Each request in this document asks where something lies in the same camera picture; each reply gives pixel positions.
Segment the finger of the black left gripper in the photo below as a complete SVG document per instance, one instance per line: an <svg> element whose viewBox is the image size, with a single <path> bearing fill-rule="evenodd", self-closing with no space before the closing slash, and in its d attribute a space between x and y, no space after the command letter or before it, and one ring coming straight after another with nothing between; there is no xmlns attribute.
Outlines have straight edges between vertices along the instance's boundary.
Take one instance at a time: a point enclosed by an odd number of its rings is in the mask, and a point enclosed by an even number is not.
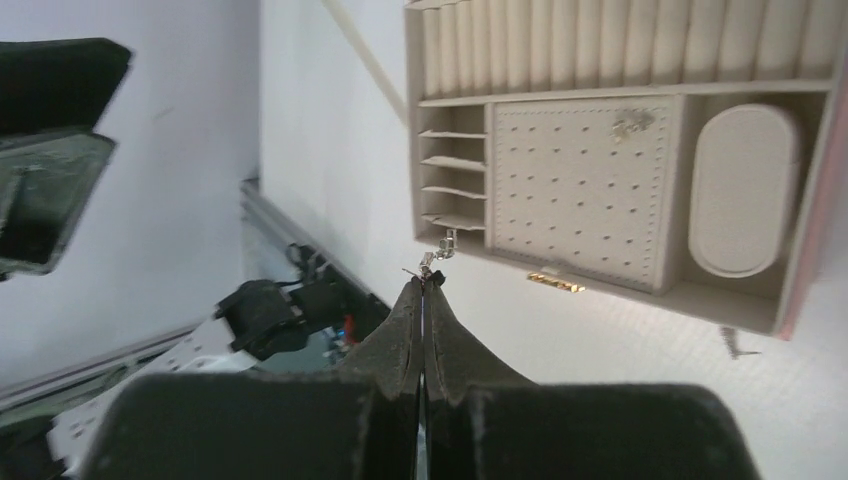
<svg viewBox="0 0 848 480"><path fill-rule="evenodd" d="M106 38L2 42L2 280L63 258L116 148L96 127L131 60Z"/></svg>

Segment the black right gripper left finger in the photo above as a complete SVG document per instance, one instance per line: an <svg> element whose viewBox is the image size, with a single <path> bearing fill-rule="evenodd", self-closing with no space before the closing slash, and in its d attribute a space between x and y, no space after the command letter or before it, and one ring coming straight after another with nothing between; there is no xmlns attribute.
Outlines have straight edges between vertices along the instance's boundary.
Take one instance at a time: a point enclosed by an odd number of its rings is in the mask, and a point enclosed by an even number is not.
<svg viewBox="0 0 848 480"><path fill-rule="evenodd" d="M342 363L313 373L154 374L115 400L84 479L412 479L423 286Z"/></svg>

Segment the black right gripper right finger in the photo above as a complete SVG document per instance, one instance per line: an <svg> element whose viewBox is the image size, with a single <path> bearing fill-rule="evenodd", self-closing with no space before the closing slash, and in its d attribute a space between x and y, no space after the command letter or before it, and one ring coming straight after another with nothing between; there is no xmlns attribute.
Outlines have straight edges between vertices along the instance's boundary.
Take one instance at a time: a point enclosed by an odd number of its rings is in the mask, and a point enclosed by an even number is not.
<svg viewBox="0 0 848 480"><path fill-rule="evenodd" d="M756 479L731 411L694 384L537 384L422 286L433 479Z"/></svg>

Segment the small silver stud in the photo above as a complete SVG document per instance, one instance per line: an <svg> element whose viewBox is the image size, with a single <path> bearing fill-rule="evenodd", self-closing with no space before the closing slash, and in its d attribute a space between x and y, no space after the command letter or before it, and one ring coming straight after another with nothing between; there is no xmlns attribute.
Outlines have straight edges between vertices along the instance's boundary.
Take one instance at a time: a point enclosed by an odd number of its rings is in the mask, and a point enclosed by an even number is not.
<svg viewBox="0 0 848 480"><path fill-rule="evenodd" d="M454 228L447 229L445 235L439 240L437 249L424 253L416 271L406 268L403 268L403 271L424 282L433 279L436 276L433 263L452 258L456 253L457 240L458 231Z"/></svg>

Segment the pink jewelry box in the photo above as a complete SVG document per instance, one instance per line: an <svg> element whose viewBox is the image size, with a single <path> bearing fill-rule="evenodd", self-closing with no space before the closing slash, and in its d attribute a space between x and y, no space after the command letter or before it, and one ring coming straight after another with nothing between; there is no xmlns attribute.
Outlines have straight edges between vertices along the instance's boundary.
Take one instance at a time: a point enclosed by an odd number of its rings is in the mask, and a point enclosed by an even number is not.
<svg viewBox="0 0 848 480"><path fill-rule="evenodd" d="M845 2L407 1L403 20L418 240L454 228L539 283L791 338L834 187ZM751 103L800 128L794 215L770 268L722 278L688 246L695 148ZM655 122L616 144L628 110Z"/></svg>

